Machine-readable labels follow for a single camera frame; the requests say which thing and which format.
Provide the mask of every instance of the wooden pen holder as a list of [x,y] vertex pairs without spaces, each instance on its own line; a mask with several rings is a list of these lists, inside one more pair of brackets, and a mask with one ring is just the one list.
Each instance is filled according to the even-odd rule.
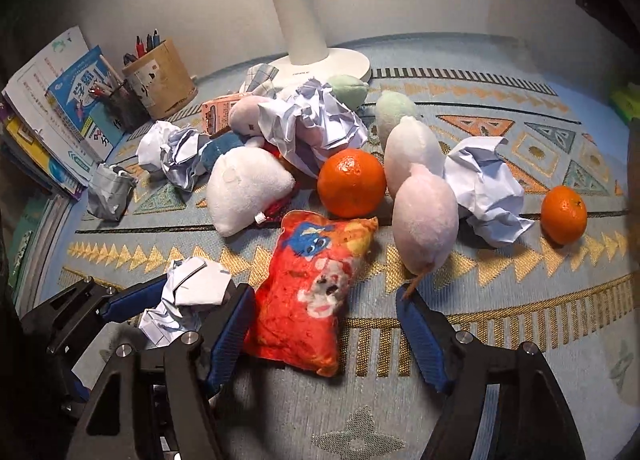
[[170,38],[126,65],[122,73],[153,120],[173,115],[198,93]]

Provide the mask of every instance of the metal screw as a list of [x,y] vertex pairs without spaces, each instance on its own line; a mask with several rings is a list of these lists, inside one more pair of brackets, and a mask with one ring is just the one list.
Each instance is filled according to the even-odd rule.
[[540,348],[538,348],[538,345],[535,343],[532,343],[531,341],[524,341],[522,343],[522,349],[529,355],[535,355],[540,351]]
[[131,345],[124,343],[116,348],[116,355],[118,357],[126,357],[133,351]]
[[471,341],[474,340],[474,335],[471,332],[467,332],[466,330],[460,330],[456,332],[456,340],[463,345],[468,345]]
[[200,338],[200,336],[198,335],[197,332],[185,332],[184,334],[182,334],[182,336],[180,337],[180,341],[182,341],[184,344],[186,345],[192,345],[194,344],[194,342],[196,342],[198,339]]

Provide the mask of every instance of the orange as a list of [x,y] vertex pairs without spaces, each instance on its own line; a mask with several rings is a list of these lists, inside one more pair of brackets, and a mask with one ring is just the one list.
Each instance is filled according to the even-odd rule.
[[382,164],[362,150],[339,151],[327,159],[318,175],[322,204],[341,218],[358,218],[372,212],[385,191]]
[[556,244],[573,243],[587,228],[587,207],[573,189],[556,186],[542,201],[540,225]]

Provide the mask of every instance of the pen holder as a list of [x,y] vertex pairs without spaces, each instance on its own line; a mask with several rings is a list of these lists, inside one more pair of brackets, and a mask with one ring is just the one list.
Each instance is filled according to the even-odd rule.
[[149,120],[149,112],[126,81],[113,91],[104,105],[126,132],[134,132]]
[[153,120],[173,115],[198,93],[171,39],[126,65],[122,73]]

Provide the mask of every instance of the red snack bag pillow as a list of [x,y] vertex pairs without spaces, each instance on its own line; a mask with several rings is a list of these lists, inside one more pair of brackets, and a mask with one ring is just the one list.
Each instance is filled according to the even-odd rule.
[[338,369],[337,312],[366,254],[378,220],[329,220],[291,211],[255,294],[257,318],[247,353],[331,377]]

